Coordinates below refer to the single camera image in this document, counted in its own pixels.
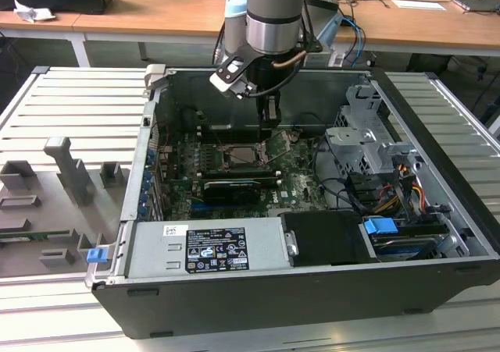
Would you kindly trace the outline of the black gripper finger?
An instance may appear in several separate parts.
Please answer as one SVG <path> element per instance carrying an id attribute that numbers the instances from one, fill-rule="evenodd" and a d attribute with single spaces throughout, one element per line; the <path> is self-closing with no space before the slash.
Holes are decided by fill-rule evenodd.
<path id="1" fill-rule="evenodd" d="M 266 139 L 281 123 L 280 93 L 257 97 L 258 141 Z"/>

